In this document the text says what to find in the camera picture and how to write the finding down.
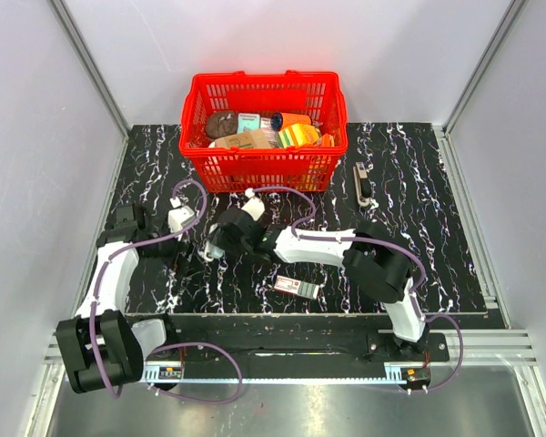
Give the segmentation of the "light blue stapler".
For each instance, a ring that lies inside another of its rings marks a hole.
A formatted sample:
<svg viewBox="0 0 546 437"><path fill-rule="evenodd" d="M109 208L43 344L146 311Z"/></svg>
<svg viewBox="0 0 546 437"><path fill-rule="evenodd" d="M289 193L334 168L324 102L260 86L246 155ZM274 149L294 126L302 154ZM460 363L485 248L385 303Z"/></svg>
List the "light blue stapler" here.
<svg viewBox="0 0 546 437"><path fill-rule="evenodd" d="M204 261L211 262L215 259L221 259L225 252L221 248L213 245L210 241L207 241L200 254Z"/></svg>

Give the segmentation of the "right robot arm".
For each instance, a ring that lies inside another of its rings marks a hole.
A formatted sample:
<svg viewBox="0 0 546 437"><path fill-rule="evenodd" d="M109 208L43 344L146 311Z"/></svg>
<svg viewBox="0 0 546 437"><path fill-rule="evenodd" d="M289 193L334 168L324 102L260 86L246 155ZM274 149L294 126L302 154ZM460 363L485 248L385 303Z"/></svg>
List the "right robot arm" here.
<svg viewBox="0 0 546 437"><path fill-rule="evenodd" d="M415 361L428 347L425 316L413 297L426 279L419 258L402 246L378 238L374 223L356 229L320 231L294 225L268 225L242 208L229 208L212 225L206 259L250 255L266 261L329 265L344 270L348 281L386 310L400 357Z"/></svg>

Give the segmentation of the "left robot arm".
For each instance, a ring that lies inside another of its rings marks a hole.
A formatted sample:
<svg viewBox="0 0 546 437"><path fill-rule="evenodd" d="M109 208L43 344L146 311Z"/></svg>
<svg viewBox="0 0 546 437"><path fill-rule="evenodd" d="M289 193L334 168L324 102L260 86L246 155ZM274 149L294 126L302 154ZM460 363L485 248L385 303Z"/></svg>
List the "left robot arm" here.
<svg viewBox="0 0 546 437"><path fill-rule="evenodd" d="M165 236L149 227L147 212L138 204L116 210L96 241L96 265L86 296L75 316L56 326L56 341L70 385L76 393L112 389L139 381L145 360L154 354L169 360L179 339L167 315L134 324L124 311L133 274L141 260L157 260L172 272L185 271L192 245L178 235L195 218L188 207L171 212Z"/></svg>

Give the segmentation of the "beige stapler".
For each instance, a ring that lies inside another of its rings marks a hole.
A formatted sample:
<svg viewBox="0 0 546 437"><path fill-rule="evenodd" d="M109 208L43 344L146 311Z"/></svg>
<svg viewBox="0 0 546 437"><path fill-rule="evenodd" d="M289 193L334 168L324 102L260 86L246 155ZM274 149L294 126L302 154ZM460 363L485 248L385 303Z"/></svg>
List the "beige stapler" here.
<svg viewBox="0 0 546 437"><path fill-rule="evenodd" d="M356 162L353 167L356 199L362 208L371 205L374 189L369 179L369 170L362 162Z"/></svg>

